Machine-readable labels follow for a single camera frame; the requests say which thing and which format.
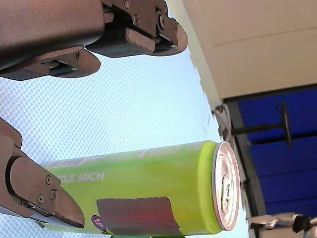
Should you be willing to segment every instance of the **screw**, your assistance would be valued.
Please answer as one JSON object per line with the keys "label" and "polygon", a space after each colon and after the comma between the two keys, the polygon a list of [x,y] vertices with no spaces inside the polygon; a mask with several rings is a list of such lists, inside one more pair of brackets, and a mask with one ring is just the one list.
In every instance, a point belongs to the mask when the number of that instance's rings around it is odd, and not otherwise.
{"label": "screw", "polygon": [[133,22],[134,22],[134,25],[136,25],[136,26],[139,25],[140,19],[139,19],[139,16],[138,16],[138,15],[134,15],[134,17],[133,17]]}
{"label": "screw", "polygon": [[159,24],[160,24],[160,26],[161,26],[161,28],[162,28],[163,30],[166,29],[166,21],[165,21],[165,16],[164,16],[164,15],[161,15],[161,16],[159,17]]}
{"label": "screw", "polygon": [[39,203],[39,204],[42,204],[43,202],[44,202],[44,196],[40,194],[40,195],[38,196],[38,203]]}
{"label": "screw", "polygon": [[51,200],[54,201],[56,199],[56,190],[51,191]]}
{"label": "screw", "polygon": [[51,183],[52,183],[52,178],[51,178],[51,176],[47,175],[46,176],[46,184],[50,185]]}
{"label": "screw", "polygon": [[22,200],[21,204],[22,204],[22,206],[24,206],[24,207],[28,207],[28,202],[25,201],[25,200]]}
{"label": "screw", "polygon": [[163,12],[167,14],[167,5],[164,4]]}
{"label": "screw", "polygon": [[124,1],[124,6],[126,9],[129,9],[130,8],[130,1],[129,0]]}

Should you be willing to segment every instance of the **blue panel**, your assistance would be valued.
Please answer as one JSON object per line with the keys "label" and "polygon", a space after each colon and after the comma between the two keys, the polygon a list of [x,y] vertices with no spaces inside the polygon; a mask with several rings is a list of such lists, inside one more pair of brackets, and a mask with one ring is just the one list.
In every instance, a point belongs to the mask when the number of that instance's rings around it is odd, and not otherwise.
{"label": "blue panel", "polygon": [[258,176],[317,169],[317,136],[285,142],[252,145],[250,151]]}
{"label": "blue panel", "polygon": [[260,177],[265,203],[297,200],[317,196],[317,170]]}
{"label": "blue panel", "polygon": [[[238,105],[244,126],[280,122],[281,116],[276,107],[280,108],[283,101],[285,101],[288,109],[293,135],[317,131],[316,89],[239,101]],[[282,129],[277,128],[270,131],[250,133],[248,138],[251,142],[254,142],[283,135]]]}
{"label": "blue panel", "polygon": [[317,198],[302,199],[297,201],[278,202],[266,204],[267,214],[295,212],[310,217],[317,216]]}

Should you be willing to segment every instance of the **white textured surface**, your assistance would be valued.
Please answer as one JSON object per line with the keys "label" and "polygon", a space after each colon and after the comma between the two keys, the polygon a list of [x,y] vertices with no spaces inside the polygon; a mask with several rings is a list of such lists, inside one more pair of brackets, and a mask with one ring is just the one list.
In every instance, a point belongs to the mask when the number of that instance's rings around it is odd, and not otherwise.
{"label": "white textured surface", "polygon": [[[100,57],[101,70],[80,79],[0,78],[0,117],[23,136],[23,151],[38,163],[211,139],[216,122],[189,51],[164,58]],[[246,238],[245,214],[230,234]],[[76,238],[0,216],[0,237]]]}

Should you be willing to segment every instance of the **green object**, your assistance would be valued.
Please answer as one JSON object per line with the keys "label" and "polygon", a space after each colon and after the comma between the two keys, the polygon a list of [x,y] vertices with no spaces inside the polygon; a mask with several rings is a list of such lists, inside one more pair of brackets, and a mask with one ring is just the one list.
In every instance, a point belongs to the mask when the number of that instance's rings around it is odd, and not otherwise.
{"label": "green object", "polygon": [[[92,222],[93,215],[100,216],[97,200],[167,197],[183,235],[217,234],[224,228],[218,223],[212,199],[216,147],[217,143],[205,141],[45,164],[61,179],[62,187],[78,203],[86,221],[84,229],[46,227],[100,234],[101,229]],[[114,235],[108,227],[104,234]]]}

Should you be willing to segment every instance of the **label sticker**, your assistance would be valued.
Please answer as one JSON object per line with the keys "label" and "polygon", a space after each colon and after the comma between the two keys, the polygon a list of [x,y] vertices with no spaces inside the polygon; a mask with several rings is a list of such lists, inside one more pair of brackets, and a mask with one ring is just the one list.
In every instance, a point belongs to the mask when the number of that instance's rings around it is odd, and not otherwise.
{"label": "label sticker", "polygon": [[167,197],[106,198],[97,207],[107,229],[119,236],[183,236]]}

